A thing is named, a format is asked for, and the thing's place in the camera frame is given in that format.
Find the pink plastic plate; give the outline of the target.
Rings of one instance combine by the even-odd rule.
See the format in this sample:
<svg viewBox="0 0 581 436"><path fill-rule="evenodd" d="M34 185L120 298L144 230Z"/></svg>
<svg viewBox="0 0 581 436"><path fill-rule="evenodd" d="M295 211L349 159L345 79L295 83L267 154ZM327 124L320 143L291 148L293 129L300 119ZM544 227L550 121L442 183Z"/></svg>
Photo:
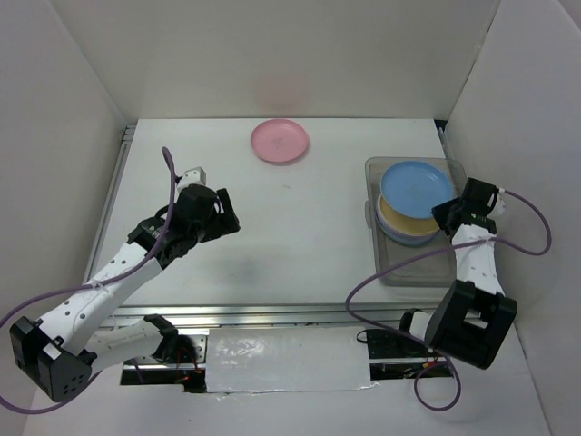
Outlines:
<svg viewBox="0 0 581 436"><path fill-rule="evenodd" d="M290 164L310 146L305 129L289 119L270 119L257 125L250 136L255 155L269 164Z"/></svg>

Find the orange plastic plate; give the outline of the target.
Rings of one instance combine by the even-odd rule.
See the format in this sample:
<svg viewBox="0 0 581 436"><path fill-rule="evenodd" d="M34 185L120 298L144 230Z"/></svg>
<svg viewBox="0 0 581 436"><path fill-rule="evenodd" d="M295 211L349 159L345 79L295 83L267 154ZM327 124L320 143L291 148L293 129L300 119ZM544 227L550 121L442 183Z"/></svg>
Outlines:
<svg viewBox="0 0 581 436"><path fill-rule="evenodd" d="M391 231L409 237L427 237L439 231L439 227L433 218L410 218L397 213L389 206L382 196L376 201L376 215L383 225Z"/></svg>

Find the white watermelon pattern plate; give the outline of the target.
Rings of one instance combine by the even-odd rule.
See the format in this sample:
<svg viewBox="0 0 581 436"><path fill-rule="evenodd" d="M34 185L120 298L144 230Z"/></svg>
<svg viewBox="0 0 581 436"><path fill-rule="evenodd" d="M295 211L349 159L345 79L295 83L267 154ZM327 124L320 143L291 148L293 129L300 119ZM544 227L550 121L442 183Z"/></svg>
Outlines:
<svg viewBox="0 0 581 436"><path fill-rule="evenodd" d="M431 243L437 236L437 233L432 233L423 236L412 236L395 232L390 229L381 227L381 231L391 240L406 246L422 246Z"/></svg>

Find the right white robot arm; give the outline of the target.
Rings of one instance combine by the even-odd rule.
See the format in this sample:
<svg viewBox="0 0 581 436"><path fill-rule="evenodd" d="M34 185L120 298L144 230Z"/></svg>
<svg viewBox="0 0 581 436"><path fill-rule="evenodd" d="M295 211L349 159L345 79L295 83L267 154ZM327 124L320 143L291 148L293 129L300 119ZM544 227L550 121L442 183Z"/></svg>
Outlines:
<svg viewBox="0 0 581 436"><path fill-rule="evenodd" d="M469 178L459 197L432 209L455 248L456 279L432 314L405 312L395 334L401 353L413 356L427 345L480 369L496 358L517 315L516 301L497 277L497 227L490 214L498 205L495 185Z"/></svg>

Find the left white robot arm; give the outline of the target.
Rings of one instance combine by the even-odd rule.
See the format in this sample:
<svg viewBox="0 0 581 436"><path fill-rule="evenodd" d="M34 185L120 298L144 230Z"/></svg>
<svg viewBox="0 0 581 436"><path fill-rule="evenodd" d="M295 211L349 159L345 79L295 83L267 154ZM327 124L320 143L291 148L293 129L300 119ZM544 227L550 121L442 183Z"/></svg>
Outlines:
<svg viewBox="0 0 581 436"><path fill-rule="evenodd" d="M81 290L39 319L9 329L16 366L52 401L77 396L95 374L134 357L169 362L191 341L160 314L101 331L134 292L199 243L241 229L225 189L201 184L172 190L171 201L138 223L119 252Z"/></svg>

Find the blue plastic plate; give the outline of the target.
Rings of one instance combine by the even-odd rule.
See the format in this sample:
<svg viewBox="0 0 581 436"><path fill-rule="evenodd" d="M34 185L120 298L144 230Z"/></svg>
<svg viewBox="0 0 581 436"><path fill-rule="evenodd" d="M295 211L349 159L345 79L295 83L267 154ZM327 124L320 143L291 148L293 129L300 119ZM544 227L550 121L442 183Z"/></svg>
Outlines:
<svg viewBox="0 0 581 436"><path fill-rule="evenodd" d="M420 161L403 161L380 178L384 201L395 212L413 219L428 219L432 209L453 199L454 186L437 167Z"/></svg>

